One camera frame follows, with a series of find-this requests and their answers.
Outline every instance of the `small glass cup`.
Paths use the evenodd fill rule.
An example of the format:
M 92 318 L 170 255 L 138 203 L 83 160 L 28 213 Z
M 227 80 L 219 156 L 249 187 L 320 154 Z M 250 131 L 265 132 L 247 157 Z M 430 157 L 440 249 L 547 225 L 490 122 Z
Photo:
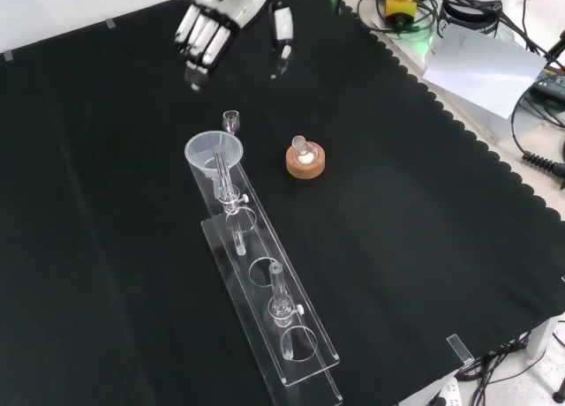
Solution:
M 237 110 L 224 112 L 222 127 L 227 133 L 235 134 L 239 130 L 239 112 Z

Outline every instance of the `table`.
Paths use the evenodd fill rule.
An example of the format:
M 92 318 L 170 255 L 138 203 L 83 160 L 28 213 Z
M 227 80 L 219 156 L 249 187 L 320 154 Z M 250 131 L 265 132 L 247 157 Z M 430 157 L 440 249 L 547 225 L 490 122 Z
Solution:
M 11 398 L 267 403 L 182 154 L 226 109 L 242 113 L 244 168 L 340 353 L 335 379 L 349 404 L 390 405 L 455 370 L 453 333 L 480 355 L 562 310 L 562 247 L 542 249 L 561 231 L 555 216 L 351 15 L 331 20 L 325 0 L 291 1 L 309 25 L 280 86 L 263 78 L 262 21 L 217 83 L 191 97 L 168 31 L 184 0 L 15 50 L 0 66 L 2 110 L 16 123 L 0 137 L 0 260 L 11 264 L 0 278 L 10 323 L 0 371 Z M 328 154 L 315 184 L 283 168 L 297 132 Z M 519 231 L 521 219 L 539 231 Z M 545 264 L 536 272 L 534 253 Z M 477 287 L 487 298 L 468 302 Z
M 354 10 L 357 6 L 358 0 L 343 0 L 349 7 Z M 374 14 L 374 5 L 371 1 L 367 1 L 361 5 L 361 14 L 365 22 L 370 22 L 371 17 Z M 465 104 L 454 99 L 453 96 L 446 93 L 440 87 L 434 86 L 427 81 L 422 79 L 424 74 L 422 70 L 422 63 L 418 60 L 418 57 L 414 57 L 418 60 L 418 65 L 416 65 L 412 60 L 387 36 L 379 35 L 379 39 L 383 41 L 387 48 L 390 49 L 393 54 L 399 59 L 400 64 L 405 66 L 409 73 L 418 77 L 418 81 L 427 84 L 438 97 L 444 107 L 449 110 L 456 119 L 460 120 L 465 124 L 465 128 L 468 131 L 472 131 L 477 139 L 486 142 L 489 146 L 489 150 L 497 153 L 501 160 L 505 161 L 510 165 L 512 170 L 520 175 L 523 179 L 524 184 L 528 184 L 534 191 L 535 195 L 540 196 L 547 204 L 547 207 L 559 212 L 561 218 L 565 216 L 565 193 L 560 190 L 560 181 L 554 180 L 547 175 L 539 172 L 533 167 L 526 165 L 522 161 L 522 156 L 519 150 L 516 148 L 514 141 L 511 138 L 503 139 L 502 141 L 492 140 L 485 135 L 483 126 L 480 122 L 476 120 L 477 114 L 472 114 L 465 108 Z M 518 122 L 520 118 L 532 120 L 531 117 L 524 116 L 527 115 L 526 112 L 518 113 L 516 121 Z M 526 149 L 536 152 L 536 154 L 542 155 L 550 160 L 562 162 L 564 158 L 562 157 L 563 142 L 565 141 L 565 133 L 562 130 L 554 128 L 552 125 L 547 123 L 539 123 L 533 125 L 533 129 L 526 131 L 519 135 L 520 142 Z M 559 317 L 553 317 L 547 320 L 539 327 L 533 329 L 531 334 L 531 339 L 528 344 L 527 353 L 532 358 L 536 360 L 541 356 L 545 350 L 552 333 L 557 326 L 557 321 Z M 422 404 L 427 404 L 433 396 L 445 385 L 445 383 L 455 374 L 455 372 L 450 373 L 445 378 L 436 381 L 429 387 L 421 390 L 420 392 L 414 394 L 412 397 L 401 402 L 401 406 L 419 406 Z

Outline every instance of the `circular hole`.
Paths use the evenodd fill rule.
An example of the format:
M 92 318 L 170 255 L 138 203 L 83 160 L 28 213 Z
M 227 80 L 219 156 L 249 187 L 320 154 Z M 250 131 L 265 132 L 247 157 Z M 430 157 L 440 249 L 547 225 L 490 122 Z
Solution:
M 229 229 L 236 228 L 239 224 L 241 232 L 248 232 L 255 228 L 257 222 L 257 215 L 249 207 L 240 207 L 236 214 L 226 215 L 226 223 Z
M 249 267 L 249 278 L 255 285 L 260 287 L 271 286 L 271 274 L 268 272 L 268 267 L 271 263 L 276 262 L 273 258 L 258 258 Z
M 316 335 L 308 327 L 287 329 L 281 337 L 282 357 L 293 362 L 304 362 L 318 349 Z

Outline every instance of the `white paper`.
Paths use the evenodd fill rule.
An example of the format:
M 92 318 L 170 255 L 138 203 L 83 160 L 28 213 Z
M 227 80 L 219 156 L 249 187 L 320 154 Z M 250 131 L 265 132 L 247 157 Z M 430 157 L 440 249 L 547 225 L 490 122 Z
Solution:
M 514 44 L 450 25 L 424 79 L 507 119 L 545 64 Z

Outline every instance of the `black electronic device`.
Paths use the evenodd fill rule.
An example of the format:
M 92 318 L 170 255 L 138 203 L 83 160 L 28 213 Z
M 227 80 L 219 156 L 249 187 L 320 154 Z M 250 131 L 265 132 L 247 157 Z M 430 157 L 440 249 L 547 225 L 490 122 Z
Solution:
M 565 71 L 546 66 L 537 81 L 539 82 L 531 88 L 534 96 L 565 105 Z

